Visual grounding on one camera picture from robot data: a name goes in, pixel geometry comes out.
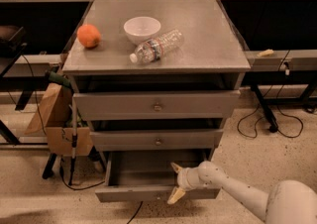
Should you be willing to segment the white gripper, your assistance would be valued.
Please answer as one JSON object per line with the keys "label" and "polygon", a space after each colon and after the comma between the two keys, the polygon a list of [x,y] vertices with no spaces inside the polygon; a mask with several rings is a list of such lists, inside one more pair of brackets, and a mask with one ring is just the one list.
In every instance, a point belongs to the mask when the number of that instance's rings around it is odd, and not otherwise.
{"label": "white gripper", "polygon": [[186,191],[198,189],[202,187],[202,181],[199,177],[198,168],[183,168],[176,163],[170,164],[172,169],[177,173],[177,184],[179,187],[175,187],[167,203],[169,205],[176,203],[181,197],[183,197]]}

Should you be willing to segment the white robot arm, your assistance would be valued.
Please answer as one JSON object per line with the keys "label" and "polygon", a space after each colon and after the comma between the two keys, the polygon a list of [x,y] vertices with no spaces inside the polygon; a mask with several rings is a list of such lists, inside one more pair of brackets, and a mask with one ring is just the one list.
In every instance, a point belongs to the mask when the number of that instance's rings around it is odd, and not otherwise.
{"label": "white robot arm", "polygon": [[296,180],[277,183],[265,193],[228,176],[214,163],[205,161],[196,168],[171,164],[177,173],[177,186],[167,203],[174,204],[187,191],[218,185],[264,224],[317,224],[317,193]]}

